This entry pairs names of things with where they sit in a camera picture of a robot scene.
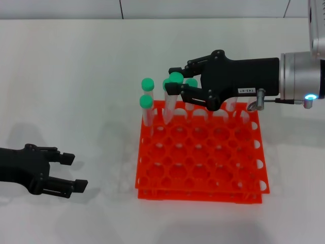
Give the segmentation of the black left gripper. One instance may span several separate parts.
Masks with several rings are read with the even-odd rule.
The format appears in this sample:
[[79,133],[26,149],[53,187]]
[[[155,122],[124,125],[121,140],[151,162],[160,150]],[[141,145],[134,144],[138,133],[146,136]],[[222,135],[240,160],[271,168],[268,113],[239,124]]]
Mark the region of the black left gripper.
[[20,184],[33,195],[70,198],[72,193],[83,193],[88,181],[49,177],[49,162],[72,165],[74,159],[74,154],[61,153],[57,147],[0,148],[0,181]]

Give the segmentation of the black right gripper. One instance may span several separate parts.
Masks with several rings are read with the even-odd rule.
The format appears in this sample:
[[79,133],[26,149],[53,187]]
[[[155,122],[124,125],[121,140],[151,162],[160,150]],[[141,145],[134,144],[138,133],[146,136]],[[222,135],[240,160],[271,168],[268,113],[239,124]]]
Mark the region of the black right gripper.
[[222,103],[234,97],[252,97],[262,89],[265,96],[279,94],[280,60],[258,58],[232,60],[223,50],[190,59],[184,68],[169,68],[169,77],[194,78],[201,76],[201,88],[188,84],[167,83],[168,95],[180,95],[184,103],[217,111]]

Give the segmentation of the orange test tube rack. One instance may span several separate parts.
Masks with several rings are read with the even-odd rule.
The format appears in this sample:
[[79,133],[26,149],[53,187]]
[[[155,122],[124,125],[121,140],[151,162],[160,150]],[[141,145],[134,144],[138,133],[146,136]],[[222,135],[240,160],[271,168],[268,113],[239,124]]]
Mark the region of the orange test tube rack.
[[135,187],[146,200],[255,204],[270,191],[259,117],[238,103],[211,112],[177,102],[169,124],[155,101],[151,127],[140,131]]

